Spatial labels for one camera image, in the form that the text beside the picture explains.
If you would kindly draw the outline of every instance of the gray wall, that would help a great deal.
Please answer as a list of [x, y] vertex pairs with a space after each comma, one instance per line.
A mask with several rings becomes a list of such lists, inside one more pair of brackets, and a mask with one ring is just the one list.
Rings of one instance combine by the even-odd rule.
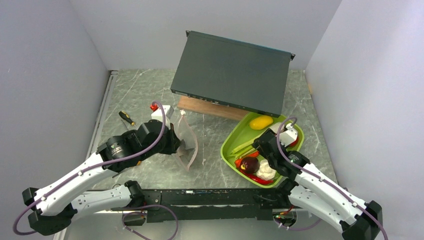
[[423, 1], [343, 0], [306, 68], [337, 179], [390, 240], [424, 236], [423, 23]]
[[341, 0], [71, 0], [108, 69], [177, 68], [185, 30], [296, 54], [306, 68]]
[[85, 160], [108, 76], [68, 0], [0, 1], [1, 239], [52, 239], [12, 232], [21, 192]]

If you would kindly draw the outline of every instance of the green plate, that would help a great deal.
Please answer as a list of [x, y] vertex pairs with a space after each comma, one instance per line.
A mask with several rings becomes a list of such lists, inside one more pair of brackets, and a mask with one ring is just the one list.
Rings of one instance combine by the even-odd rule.
[[[240, 174], [240, 176], [242, 176], [243, 178], [252, 182], [253, 184], [258, 185], [261, 188], [269, 189], [269, 188], [276, 186], [281, 181], [283, 176], [281, 176], [277, 172], [275, 174], [275, 177], [273, 178], [274, 179], [273, 183], [268, 184], [268, 185], [262, 185], [260, 183], [257, 183], [255, 181], [253, 181], [252, 179], [248, 178], [247, 176], [245, 176], [239, 170], [237, 170], [236, 165], [234, 164], [236, 159], [235, 159], [234, 156], [231, 155], [231, 151], [235, 147], [249, 141], [250, 139], [252, 139], [252, 138], [256, 137], [257, 135], [265, 132], [268, 129], [268, 128], [265, 128], [263, 130], [253, 130], [249, 127], [250, 121], [259, 117], [259, 116], [261, 116], [261, 115], [258, 114], [258, 113], [253, 113], [253, 112], [250, 112], [250, 113], [246, 114], [246, 116], [244, 116], [244, 118], [237, 124], [237, 126], [235, 126], [235, 128], [232, 130], [232, 132], [226, 138], [225, 142], [222, 144], [222, 146], [221, 146], [221, 157], [222, 157], [223, 161], [226, 162], [226, 164], [228, 164], [228, 166], [230, 166], [234, 171], [236, 171], [238, 174]], [[281, 115], [278, 118], [273, 117], [273, 119], [274, 119], [273, 124], [281, 123], [286, 118], [287, 117], [284, 116], [284, 115]], [[297, 144], [295, 146], [289, 147], [288, 150], [298, 151], [301, 148], [301, 146], [304, 142], [304, 132], [302, 131], [302, 129], [297, 124], [294, 125], [294, 129], [297, 130], [297, 135], [299, 137], [299, 141], [297, 142]], [[259, 157], [257, 159], [260, 162], [261, 160], [264, 159], [264, 157], [259, 155]]]

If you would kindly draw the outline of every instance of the gray marble table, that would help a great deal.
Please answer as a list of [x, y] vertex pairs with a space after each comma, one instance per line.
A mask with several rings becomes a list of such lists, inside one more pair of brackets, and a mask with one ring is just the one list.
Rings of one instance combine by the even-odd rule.
[[[120, 70], [113, 89], [100, 144], [126, 128], [118, 115], [127, 112], [137, 124], [151, 119], [149, 106], [153, 100], [175, 109], [179, 95], [171, 93], [175, 69]], [[177, 119], [177, 111], [171, 118]], [[322, 173], [336, 181], [327, 145], [321, 131], [314, 104], [302, 70], [289, 70], [282, 114], [298, 117], [297, 124], [305, 136], [300, 152]], [[105, 179], [93, 189], [110, 189], [115, 184], [135, 180], [144, 189], [257, 188], [232, 170], [221, 159], [220, 148], [237, 121], [187, 111], [186, 117], [197, 136], [199, 151], [190, 170], [183, 169], [172, 156], [156, 154], [114, 178]]]

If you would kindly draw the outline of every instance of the transparent bag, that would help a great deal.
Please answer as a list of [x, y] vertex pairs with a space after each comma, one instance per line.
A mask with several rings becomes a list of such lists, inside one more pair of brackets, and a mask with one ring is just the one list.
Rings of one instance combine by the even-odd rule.
[[199, 151], [198, 138], [184, 117], [185, 111], [180, 111], [179, 120], [174, 126], [175, 134], [181, 140], [181, 145], [176, 153], [172, 154], [176, 161], [187, 171], [195, 161]]

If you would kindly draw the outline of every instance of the wooden block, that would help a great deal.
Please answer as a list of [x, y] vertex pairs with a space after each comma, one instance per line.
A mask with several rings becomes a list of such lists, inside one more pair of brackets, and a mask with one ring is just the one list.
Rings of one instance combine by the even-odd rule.
[[211, 102], [186, 96], [181, 96], [176, 107], [187, 111], [208, 114], [237, 121], [240, 121], [246, 114], [249, 113], [249, 111], [246, 110], [213, 104]]

